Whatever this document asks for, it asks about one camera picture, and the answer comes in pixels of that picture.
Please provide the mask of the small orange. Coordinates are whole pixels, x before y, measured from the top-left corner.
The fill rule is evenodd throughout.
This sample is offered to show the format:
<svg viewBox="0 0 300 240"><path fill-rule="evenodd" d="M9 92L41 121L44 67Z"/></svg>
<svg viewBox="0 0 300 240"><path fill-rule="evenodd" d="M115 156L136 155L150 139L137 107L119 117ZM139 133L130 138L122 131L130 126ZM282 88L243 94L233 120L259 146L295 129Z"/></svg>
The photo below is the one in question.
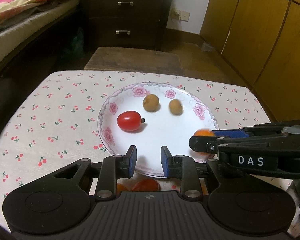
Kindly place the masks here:
<svg viewBox="0 0 300 240"><path fill-rule="evenodd" d="M200 137L200 136L208 136L208 137L211 137L211 136L215 136L215 134L209 130L209 129L199 129L197 130L193 136L196 136L196 137ZM201 154L201 155L209 155L209 153L206 153L206 152L198 152L198 154Z"/></svg>
<svg viewBox="0 0 300 240"><path fill-rule="evenodd" d="M200 178L200 184L201 184L203 195L207 196L209 194L209 192L208 192L208 189L207 189L207 186L206 186L204 178Z"/></svg>
<svg viewBox="0 0 300 240"><path fill-rule="evenodd" d="M123 191L129 191L129 189L125 185L117 183L117 195L119 196Z"/></svg>

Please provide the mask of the red cherry tomato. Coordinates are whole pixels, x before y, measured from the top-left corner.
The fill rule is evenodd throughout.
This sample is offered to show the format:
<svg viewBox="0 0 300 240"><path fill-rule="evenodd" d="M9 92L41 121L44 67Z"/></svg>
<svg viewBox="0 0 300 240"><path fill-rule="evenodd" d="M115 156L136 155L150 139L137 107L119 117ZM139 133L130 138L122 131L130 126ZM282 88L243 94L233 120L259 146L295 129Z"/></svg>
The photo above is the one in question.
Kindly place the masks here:
<svg viewBox="0 0 300 240"><path fill-rule="evenodd" d="M143 179L137 182L131 189L135 192L157 192L160 190L159 183L154 179Z"/></svg>
<svg viewBox="0 0 300 240"><path fill-rule="evenodd" d="M117 117L117 125L126 132L137 131L144 122L145 119L136 111L126 111Z"/></svg>

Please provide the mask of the brown longan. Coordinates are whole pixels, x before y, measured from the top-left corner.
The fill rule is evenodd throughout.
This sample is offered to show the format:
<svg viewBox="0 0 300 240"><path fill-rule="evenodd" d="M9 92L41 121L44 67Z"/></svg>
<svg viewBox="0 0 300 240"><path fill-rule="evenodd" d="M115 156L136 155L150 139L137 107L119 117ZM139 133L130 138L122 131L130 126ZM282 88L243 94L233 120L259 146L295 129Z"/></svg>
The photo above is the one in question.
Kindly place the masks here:
<svg viewBox="0 0 300 240"><path fill-rule="evenodd" d="M169 103L169 110L173 115L181 115L183 113L183 106L178 99L173 99Z"/></svg>
<svg viewBox="0 0 300 240"><path fill-rule="evenodd" d="M148 94L142 102L143 108L148 112L155 112L159 107L159 98L154 94Z"/></svg>

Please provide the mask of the white floral porcelain plate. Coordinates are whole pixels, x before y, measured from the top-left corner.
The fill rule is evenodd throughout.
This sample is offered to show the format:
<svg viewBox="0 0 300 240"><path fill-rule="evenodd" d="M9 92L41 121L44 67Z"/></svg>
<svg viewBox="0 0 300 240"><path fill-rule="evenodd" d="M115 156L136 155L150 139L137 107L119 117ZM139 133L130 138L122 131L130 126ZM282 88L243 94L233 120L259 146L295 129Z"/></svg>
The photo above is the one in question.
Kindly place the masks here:
<svg viewBox="0 0 300 240"><path fill-rule="evenodd" d="M159 98L155 112L143 108L148 94ZM169 103L178 99L183 106L181 115L173 115ZM117 117L126 111L136 111L145 122L134 132L123 131ZM173 155L186 155L203 163L205 157L193 152L189 139L199 129L217 130L217 119L196 96L164 83L143 82L122 87L104 102L98 116L98 131L103 145L112 155L122 154L130 145L137 148L136 172L153 178L163 178L160 149L167 146Z"/></svg>

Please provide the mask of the dark wooden stool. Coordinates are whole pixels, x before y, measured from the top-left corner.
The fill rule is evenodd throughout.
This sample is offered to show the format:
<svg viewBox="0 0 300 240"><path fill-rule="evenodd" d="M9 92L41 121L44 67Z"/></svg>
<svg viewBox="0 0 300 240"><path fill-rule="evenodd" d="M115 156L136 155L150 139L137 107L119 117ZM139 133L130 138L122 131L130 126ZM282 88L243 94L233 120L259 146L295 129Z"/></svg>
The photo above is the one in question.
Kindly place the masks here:
<svg viewBox="0 0 300 240"><path fill-rule="evenodd" d="M119 47L99 47L84 69L184 75L176 54Z"/></svg>

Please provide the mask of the yellow wooden wardrobe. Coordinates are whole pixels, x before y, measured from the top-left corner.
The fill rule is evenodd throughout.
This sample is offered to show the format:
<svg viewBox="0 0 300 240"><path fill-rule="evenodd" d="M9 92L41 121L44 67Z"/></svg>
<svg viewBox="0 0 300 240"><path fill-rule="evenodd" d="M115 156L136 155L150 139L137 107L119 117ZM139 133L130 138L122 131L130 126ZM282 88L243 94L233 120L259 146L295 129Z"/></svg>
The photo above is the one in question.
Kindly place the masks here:
<svg viewBox="0 0 300 240"><path fill-rule="evenodd" d="M200 34L276 120L300 119L300 0L209 0Z"/></svg>

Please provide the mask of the dark wooden nightstand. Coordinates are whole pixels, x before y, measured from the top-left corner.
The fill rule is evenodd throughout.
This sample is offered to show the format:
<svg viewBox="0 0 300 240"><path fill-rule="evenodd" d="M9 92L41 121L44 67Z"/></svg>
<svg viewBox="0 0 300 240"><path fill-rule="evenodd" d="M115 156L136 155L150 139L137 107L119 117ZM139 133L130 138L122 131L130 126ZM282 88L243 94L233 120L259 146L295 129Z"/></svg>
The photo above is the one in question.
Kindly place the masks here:
<svg viewBox="0 0 300 240"><path fill-rule="evenodd" d="M80 0L84 45L160 50L172 0Z"/></svg>

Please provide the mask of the white wall socket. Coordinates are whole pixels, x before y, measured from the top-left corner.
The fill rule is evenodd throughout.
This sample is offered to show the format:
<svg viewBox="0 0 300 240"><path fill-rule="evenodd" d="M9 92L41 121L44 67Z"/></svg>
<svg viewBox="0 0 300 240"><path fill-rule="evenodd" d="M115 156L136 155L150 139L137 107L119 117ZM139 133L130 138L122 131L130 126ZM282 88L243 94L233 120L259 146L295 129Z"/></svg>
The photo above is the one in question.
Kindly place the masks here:
<svg viewBox="0 0 300 240"><path fill-rule="evenodd" d="M172 19L178 20L178 21L185 21L188 22L190 19L190 13L187 11L182 11L179 9L172 8L170 12L170 17Z"/></svg>

